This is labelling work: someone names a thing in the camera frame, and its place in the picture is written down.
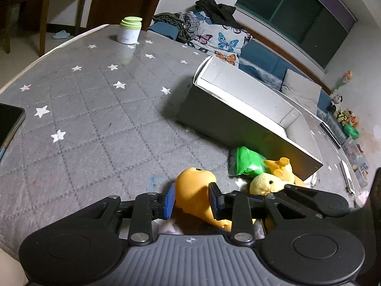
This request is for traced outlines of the dark window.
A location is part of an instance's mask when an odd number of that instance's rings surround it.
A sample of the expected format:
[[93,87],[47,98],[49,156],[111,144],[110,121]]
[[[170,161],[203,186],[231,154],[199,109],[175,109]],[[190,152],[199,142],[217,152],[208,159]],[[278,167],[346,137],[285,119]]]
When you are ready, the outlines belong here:
[[356,23],[340,0],[237,0],[325,68]]

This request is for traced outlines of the orange rubber duck toy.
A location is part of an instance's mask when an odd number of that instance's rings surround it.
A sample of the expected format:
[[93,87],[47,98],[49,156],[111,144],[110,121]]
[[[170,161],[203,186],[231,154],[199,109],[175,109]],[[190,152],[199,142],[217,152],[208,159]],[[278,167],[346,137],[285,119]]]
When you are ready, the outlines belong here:
[[216,183],[216,176],[208,170],[191,167],[176,178],[176,207],[184,213],[196,216],[208,224],[231,231],[230,220],[216,220],[209,203],[209,184]]

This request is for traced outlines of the blue sofa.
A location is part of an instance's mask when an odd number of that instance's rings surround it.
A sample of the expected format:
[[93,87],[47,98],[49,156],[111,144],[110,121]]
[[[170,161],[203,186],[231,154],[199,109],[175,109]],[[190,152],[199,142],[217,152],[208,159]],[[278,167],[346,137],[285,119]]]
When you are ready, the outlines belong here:
[[213,46],[197,42],[195,39],[184,41],[183,43],[200,52],[225,59],[228,63],[261,81],[268,87],[288,95],[292,100],[310,112],[314,112],[320,119],[326,117],[329,112],[327,109],[331,105],[331,99],[326,92],[319,90],[317,102],[303,99],[301,95],[291,92],[284,84],[287,75],[290,75],[290,77],[304,77],[311,80],[310,77],[263,44],[256,40],[250,40],[248,34],[246,34],[245,39],[246,44],[238,54],[229,54],[227,51],[216,51]]

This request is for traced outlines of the black clothes pile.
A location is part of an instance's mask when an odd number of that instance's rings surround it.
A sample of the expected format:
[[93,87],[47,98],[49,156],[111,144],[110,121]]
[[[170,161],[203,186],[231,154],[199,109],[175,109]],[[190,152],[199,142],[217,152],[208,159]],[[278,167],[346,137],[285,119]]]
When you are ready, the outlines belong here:
[[235,6],[216,3],[215,0],[198,0],[196,9],[205,12],[214,25],[225,25],[241,29],[241,25],[234,18]]

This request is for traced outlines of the yellow plastic duck toy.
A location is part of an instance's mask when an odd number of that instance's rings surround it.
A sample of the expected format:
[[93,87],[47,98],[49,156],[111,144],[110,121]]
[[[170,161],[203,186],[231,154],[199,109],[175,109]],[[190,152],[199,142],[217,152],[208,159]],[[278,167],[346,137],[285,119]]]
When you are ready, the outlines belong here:
[[265,160],[264,164],[269,168],[272,175],[293,184],[295,182],[295,175],[292,172],[290,160],[286,157],[281,157],[278,161]]

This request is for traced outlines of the wooden side table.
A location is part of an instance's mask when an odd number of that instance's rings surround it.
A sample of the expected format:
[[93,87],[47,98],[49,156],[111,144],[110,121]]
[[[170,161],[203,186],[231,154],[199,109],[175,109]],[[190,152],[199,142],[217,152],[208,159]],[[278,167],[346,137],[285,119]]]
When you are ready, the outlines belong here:
[[[42,57],[45,54],[45,42],[46,42],[46,28],[48,23],[48,9],[50,6],[50,0],[5,0],[5,52],[9,54],[11,52],[11,13],[14,5],[21,4],[29,1],[41,2],[41,16],[39,20],[39,50],[38,55]],[[77,11],[75,15],[74,35],[78,36],[81,33],[81,20],[83,16],[83,10],[85,6],[85,0],[79,0],[77,4]]]

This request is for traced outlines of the green plastic bag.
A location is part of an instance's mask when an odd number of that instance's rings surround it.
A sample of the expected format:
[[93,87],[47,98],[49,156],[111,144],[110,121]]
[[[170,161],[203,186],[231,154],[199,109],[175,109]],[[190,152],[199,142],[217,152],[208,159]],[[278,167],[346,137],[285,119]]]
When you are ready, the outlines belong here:
[[270,173],[270,169],[264,161],[266,158],[261,154],[248,149],[237,147],[229,152],[228,173],[229,176],[247,176],[255,178],[263,173]]

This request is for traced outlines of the grey cushion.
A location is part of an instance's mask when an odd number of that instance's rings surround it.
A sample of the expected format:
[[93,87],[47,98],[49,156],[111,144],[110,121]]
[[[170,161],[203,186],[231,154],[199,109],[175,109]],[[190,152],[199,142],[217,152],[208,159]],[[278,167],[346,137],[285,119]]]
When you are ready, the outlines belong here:
[[315,82],[291,69],[287,69],[281,85],[281,92],[309,112],[317,113],[321,87]]

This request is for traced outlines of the white cardboard box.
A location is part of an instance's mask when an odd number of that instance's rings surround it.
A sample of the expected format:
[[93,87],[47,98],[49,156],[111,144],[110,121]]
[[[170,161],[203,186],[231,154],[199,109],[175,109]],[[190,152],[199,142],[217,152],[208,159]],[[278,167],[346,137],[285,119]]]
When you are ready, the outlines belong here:
[[229,148],[244,146],[270,160],[286,157],[302,180],[323,166],[303,114],[279,93],[216,56],[197,68],[178,120]]

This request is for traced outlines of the butterfly print pillow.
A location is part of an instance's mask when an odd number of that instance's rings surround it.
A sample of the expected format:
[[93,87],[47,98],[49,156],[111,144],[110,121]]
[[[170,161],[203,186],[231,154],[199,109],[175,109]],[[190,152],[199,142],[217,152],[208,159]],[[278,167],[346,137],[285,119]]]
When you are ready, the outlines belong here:
[[205,12],[184,13],[183,20],[190,38],[188,46],[239,67],[241,51],[252,39],[248,31],[243,28],[213,24]]

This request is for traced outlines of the yellow plush chick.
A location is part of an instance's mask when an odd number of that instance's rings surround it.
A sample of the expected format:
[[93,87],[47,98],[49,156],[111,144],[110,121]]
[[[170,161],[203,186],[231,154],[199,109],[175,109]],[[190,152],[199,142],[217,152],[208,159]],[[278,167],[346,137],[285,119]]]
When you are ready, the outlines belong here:
[[252,195],[266,196],[269,193],[275,193],[283,190],[287,184],[307,187],[307,185],[299,178],[296,178],[296,181],[291,183],[288,181],[282,181],[275,175],[262,173],[251,181],[249,193]]

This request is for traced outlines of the pile of stuffed toys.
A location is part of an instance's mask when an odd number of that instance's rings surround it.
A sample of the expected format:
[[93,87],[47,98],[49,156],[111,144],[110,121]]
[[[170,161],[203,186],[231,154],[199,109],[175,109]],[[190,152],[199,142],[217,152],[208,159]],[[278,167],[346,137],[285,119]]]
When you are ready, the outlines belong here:
[[338,93],[339,89],[348,84],[352,78],[353,71],[348,70],[336,81],[333,92],[330,94],[331,100],[327,111],[335,117],[336,122],[344,129],[347,136],[357,139],[359,137],[359,132],[356,129],[359,125],[358,117],[354,115],[352,110],[342,108],[344,97]]

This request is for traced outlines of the black tablet device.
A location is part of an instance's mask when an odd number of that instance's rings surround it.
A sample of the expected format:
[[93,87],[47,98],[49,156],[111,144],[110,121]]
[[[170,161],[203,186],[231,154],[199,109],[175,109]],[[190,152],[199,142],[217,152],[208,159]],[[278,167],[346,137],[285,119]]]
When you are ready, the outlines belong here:
[[0,159],[26,117],[25,110],[12,105],[0,105]]

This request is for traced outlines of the grey star pattern mat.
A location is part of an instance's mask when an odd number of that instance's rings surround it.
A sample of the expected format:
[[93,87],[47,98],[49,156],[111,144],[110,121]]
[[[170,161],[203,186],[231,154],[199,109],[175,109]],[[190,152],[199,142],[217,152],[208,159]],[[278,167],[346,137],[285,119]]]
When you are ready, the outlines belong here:
[[227,147],[177,122],[206,55],[147,32],[135,47],[106,26],[57,48],[1,92],[25,120],[1,160],[1,248],[111,194],[163,190],[189,167],[224,191]]

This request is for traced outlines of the white jar green lid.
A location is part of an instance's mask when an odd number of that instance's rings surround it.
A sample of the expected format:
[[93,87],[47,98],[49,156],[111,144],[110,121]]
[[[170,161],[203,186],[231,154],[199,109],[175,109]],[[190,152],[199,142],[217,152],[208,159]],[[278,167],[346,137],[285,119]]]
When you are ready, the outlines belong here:
[[142,18],[136,16],[124,17],[120,22],[117,41],[125,45],[135,45],[142,27]]

